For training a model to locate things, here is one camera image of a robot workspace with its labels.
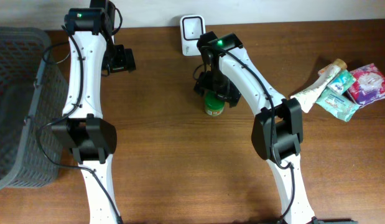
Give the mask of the green lid jar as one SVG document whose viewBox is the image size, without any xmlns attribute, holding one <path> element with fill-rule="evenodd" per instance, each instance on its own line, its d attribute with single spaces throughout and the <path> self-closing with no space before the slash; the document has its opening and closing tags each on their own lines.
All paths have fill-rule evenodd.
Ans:
<svg viewBox="0 0 385 224">
<path fill-rule="evenodd" d="M 222 114 L 225 107 L 225 102 L 219 100 L 212 91 L 209 91 L 205 95 L 204 103 L 205 113 L 210 116 L 219 116 Z"/>
</svg>

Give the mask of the white tube with cork cap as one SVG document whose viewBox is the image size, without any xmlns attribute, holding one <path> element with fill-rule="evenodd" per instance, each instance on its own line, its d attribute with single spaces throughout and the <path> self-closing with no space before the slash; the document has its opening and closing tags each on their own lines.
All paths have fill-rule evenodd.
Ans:
<svg viewBox="0 0 385 224">
<path fill-rule="evenodd" d="M 313 84 L 292 95 L 291 98 L 295 98 L 300 103 L 302 111 L 308 113 L 327 85 L 340 71 L 346 69 L 347 64 L 342 59 L 336 59 L 330 64 L 328 70 L 322 76 L 319 76 Z"/>
</svg>

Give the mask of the small teal tissue pack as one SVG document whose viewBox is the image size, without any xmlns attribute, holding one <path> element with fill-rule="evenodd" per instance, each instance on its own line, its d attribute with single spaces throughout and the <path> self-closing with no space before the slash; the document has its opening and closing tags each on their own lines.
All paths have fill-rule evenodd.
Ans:
<svg viewBox="0 0 385 224">
<path fill-rule="evenodd" d="M 327 85 L 332 92 L 342 95 L 356 82 L 356 78 L 347 70 L 340 71 Z"/>
</svg>

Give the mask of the teal wet wipes pack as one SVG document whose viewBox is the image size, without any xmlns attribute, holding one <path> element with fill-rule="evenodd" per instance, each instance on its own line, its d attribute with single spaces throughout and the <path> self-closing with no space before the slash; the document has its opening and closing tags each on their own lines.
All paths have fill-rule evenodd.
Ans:
<svg viewBox="0 0 385 224">
<path fill-rule="evenodd" d="M 348 122 L 359 109 L 359 105 L 353 103 L 347 97 L 333 92 L 329 88 L 322 92 L 316 100 L 316 104 L 344 122 Z"/>
</svg>

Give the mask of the purple red pad pack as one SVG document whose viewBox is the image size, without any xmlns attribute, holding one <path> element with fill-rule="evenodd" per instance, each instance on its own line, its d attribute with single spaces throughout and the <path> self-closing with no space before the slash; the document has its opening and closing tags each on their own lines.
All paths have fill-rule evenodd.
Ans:
<svg viewBox="0 0 385 224">
<path fill-rule="evenodd" d="M 356 79 L 347 90 L 348 96 L 360 107 L 385 99 L 385 76 L 374 63 L 350 72 Z"/>
</svg>

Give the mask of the orange tissue pack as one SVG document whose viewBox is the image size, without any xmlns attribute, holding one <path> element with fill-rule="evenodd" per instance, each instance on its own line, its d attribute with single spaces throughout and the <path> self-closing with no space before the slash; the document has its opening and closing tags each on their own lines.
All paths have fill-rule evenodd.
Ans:
<svg viewBox="0 0 385 224">
<path fill-rule="evenodd" d="M 318 75 L 319 75 L 319 76 L 322 76 L 322 75 L 328 70 L 329 66 L 330 66 L 330 64 L 328 64 L 326 67 L 320 69 L 320 70 L 318 71 Z"/>
</svg>

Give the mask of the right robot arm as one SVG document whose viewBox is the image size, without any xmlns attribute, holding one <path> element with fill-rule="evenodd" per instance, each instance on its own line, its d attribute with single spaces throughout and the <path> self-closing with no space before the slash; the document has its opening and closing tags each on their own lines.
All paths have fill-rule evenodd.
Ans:
<svg viewBox="0 0 385 224">
<path fill-rule="evenodd" d="M 197 49 L 204 71 L 194 90 L 211 92 L 234 107 L 244 98 L 254 115 L 253 148 L 269 165 L 281 200 L 279 223 L 314 223 L 300 166 L 303 141 L 302 109 L 296 99 L 286 99 L 261 75 L 235 34 L 202 34 Z"/>
</svg>

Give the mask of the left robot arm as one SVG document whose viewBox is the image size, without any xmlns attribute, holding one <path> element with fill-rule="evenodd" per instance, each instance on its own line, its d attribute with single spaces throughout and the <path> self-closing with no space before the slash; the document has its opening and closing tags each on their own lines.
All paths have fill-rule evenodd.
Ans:
<svg viewBox="0 0 385 224">
<path fill-rule="evenodd" d="M 70 44 L 70 81 L 62 117 L 50 124 L 60 144 L 70 150 L 83 176 L 90 223 L 122 223 L 116 205 L 112 161 L 117 146 L 114 125 L 103 119 L 101 76 L 136 69 L 133 52 L 116 44 L 120 10 L 111 1 L 92 0 L 71 8 L 64 18 Z"/>
</svg>

